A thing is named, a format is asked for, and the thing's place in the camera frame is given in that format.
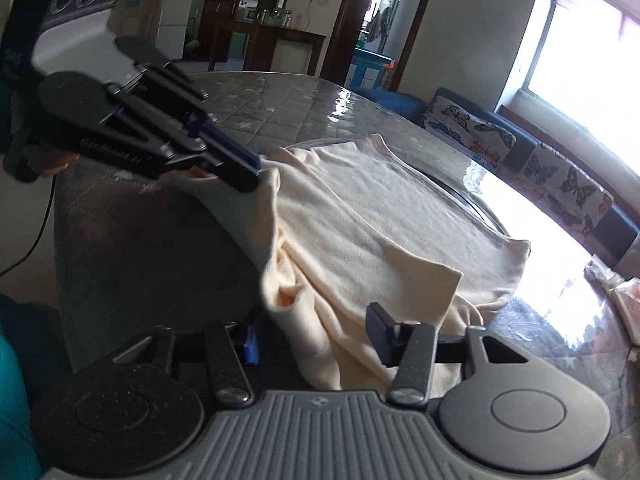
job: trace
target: window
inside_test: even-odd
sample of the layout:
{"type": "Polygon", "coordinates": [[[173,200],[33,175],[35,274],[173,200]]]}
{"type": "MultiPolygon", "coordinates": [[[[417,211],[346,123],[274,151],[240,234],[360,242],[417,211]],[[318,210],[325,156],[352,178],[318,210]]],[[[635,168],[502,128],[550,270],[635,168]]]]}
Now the window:
{"type": "Polygon", "coordinates": [[[640,174],[640,22],[607,0],[555,0],[525,82],[640,174]]]}

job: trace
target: gray gripper base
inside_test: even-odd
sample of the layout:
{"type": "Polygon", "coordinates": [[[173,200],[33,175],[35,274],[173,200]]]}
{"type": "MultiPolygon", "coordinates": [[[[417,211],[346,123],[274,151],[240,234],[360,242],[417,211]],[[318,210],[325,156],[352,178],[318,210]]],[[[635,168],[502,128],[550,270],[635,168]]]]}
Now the gray gripper base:
{"type": "MultiPolygon", "coordinates": [[[[375,392],[268,392],[216,414],[173,462],[127,480],[600,480],[588,468],[552,476],[490,471],[455,451],[423,413],[375,392]]],[[[78,480],[51,470],[43,480],[78,480]]]]}

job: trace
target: doorway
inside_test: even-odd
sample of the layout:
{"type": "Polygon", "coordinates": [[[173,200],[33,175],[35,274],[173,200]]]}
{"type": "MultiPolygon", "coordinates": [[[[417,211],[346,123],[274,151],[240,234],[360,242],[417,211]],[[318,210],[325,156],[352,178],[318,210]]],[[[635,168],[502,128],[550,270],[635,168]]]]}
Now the doorway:
{"type": "Polygon", "coordinates": [[[342,0],[321,76],[395,91],[428,0],[342,0]]]}

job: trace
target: refrigerator door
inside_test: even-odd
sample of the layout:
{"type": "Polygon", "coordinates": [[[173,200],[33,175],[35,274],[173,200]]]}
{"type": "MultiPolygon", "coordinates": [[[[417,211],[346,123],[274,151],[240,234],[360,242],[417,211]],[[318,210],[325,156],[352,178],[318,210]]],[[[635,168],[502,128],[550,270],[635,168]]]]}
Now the refrigerator door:
{"type": "Polygon", "coordinates": [[[159,25],[187,25],[192,0],[162,0],[159,25]]]}
{"type": "Polygon", "coordinates": [[[156,48],[169,59],[182,59],[186,25],[161,25],[158,27],[156,48]]]}

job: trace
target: plastic bag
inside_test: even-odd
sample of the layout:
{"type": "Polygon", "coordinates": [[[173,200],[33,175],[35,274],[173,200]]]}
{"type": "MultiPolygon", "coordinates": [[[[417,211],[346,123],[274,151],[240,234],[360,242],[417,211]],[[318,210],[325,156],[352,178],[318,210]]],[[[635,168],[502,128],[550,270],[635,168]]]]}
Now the plastic bag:
{"type": "Polygon", "coordinates": [[[590,282],[600,285],[614,301],[629,338],[634,345],[640,346],[640,280],[633,278],[626,282],[597,256],[584,268],[584,275],[590,282]]]}

